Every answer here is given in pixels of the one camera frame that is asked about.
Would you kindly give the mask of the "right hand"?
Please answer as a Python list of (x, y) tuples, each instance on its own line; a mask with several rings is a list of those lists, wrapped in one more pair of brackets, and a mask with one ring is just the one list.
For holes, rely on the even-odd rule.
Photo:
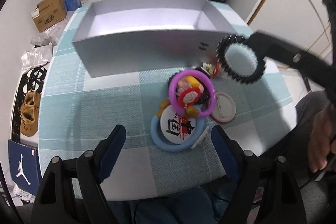
[(335, 154), (335, 140), (331, 141), (334, 136), (332, 115), (333, 106), (328, 103), (314, 117), (313, 129), (307, 147), (309, 167), (313, 173), (326, 168), (327, 155), (329, 153)]

